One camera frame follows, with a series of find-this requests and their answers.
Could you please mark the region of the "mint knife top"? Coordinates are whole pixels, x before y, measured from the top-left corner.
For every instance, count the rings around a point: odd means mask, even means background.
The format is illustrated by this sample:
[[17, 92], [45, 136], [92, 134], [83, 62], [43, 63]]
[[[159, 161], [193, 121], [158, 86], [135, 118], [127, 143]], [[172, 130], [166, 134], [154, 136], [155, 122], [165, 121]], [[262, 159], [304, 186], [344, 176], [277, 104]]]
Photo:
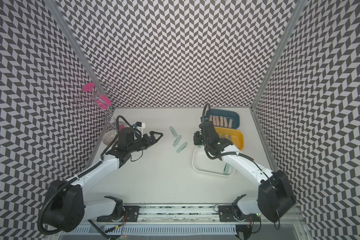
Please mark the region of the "mint knife top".
[[170, 131], [174, 137], [178, 137], [178, 134], [177, 134], [176, 130], [174, 129], [174, 127], [170, 126]]

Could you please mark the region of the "mint knife angled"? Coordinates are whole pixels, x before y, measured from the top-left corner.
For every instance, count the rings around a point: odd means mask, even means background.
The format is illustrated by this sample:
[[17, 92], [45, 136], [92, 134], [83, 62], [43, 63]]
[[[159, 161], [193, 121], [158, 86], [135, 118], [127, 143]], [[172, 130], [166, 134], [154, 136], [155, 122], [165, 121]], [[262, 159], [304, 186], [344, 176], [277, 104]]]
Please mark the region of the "mint knife angled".
[[173, 147], [176, 147], [179, 144], [181, 139], [182, 139], [182, 136], [178, 135], [173, 143]]

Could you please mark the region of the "mint knife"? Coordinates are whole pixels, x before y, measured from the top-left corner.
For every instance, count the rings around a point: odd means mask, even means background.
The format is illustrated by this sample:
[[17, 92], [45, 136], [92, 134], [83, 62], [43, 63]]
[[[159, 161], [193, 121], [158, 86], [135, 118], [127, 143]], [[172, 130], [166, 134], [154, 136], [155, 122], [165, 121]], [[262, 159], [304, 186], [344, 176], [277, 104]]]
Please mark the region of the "mint knife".
[[188, 142], [184, 142], [180, 147], [177, 149], [177, 153], [180, 153], [184, 148], [186, 148], [188, 145]]
[[230, 172], [230, 165], [229, 165], [229, 164], [226, 164], [226, 165], [225, 165], [225, 169], [224, 169], [224, 174], [225, 174], [225, 175], [229, 175], [229, 172]]
[[174, 127], [170, 126], [170, 131], [174, 137], [178, 137], [178, 134], [177, 134], [176, 130], [174, 129]]

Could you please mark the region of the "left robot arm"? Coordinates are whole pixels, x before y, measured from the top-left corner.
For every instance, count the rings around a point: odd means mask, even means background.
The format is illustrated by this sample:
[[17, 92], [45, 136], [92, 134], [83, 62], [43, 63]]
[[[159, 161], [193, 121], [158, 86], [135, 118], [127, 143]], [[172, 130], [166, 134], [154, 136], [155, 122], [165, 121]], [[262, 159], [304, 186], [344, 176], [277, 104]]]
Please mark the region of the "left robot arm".
[[120, 120], [128, 122], [123, 116], [116, 117], [117, 133], [94, 166], [65, 181], [56, 180], [49, 185], [37, 221], [40, 233], [71, 232], [82, 221], [92, 223], [98, 217], [115, 222], [126, 220], [123, 200], [104, 196], [98, 201], [89, 201], [86, 196], [102, 179], [120, 169], [132, 153], [147, 150], [163, 137], [163, 133], [150, 131], [143, 134], [138, 124], [127, 124], [121, 129]]

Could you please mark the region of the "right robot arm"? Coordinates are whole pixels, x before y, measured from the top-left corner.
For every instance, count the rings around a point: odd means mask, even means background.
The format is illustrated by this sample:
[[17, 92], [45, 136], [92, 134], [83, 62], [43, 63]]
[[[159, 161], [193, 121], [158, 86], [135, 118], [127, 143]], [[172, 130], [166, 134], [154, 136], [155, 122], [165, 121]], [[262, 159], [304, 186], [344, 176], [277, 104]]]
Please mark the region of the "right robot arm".
[[297, 201], [288, 176], [281, 170], [274, 172], [259, 165], [243, 154], [232, 141], [221, 138], [213, 122], [207, 119], [210, 110], [211, 105], [205, 104], [199, 130], [194, 134], [194, 144], [203, 146], [210, 160], [220, 160], [233, 167], [256, 190], [255, 197], [243, 194], [232, 202], [236, 220], [244, 221], [248, 216], [260, 214], [274, 224], [279, 223]]

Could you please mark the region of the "dark teal storage box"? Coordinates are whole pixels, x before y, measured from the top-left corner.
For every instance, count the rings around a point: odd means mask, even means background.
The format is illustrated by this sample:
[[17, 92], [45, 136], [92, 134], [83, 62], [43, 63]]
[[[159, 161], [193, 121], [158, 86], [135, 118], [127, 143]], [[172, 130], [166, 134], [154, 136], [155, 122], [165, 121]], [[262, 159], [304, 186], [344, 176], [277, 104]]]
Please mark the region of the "dark teal storage box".
[[220, 110], [220, 109], [210, 109], [210, 110], [207, 110], [205, 113], [205, 116], [208, 118], [208, 120], [209, 120], [210, 115], [219, 116], [219, 118], [226, 117], [226, 118], [228, 118], [228, 122], [229, 122], [229, 119], [233, 119], [232, 128], [229, 128], [229, 129], [238, 129], [240, 126], [240, 116], [236, 112]]

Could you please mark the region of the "white storage box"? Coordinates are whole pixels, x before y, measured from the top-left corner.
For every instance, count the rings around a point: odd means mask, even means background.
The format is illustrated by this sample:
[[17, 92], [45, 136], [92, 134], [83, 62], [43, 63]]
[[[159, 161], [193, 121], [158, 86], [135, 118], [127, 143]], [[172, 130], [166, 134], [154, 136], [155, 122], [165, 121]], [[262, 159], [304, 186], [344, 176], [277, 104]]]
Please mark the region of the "white storage box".
[[200, 173], [210, 174], [221, 177], [230, 177], [235, 173], [235, 169], [230, 166], [229, 175], [224, 174], [226, 163], [219, 159], [211, 160], [200, 146], [196, 147], [193, 153], [192, 166]]

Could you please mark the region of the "yellow storage box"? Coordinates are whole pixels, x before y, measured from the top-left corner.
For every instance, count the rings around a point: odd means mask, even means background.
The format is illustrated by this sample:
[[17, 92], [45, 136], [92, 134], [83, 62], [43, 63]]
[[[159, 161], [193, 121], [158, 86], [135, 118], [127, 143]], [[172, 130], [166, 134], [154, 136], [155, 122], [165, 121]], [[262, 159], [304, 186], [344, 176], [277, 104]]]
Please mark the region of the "yellow storage box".
[[230, 140], [239, 150], [244, 149], [245, 141], [242, 132], [235, 129], [221, 127], [215, 127], [215, 130], [219, 137]]

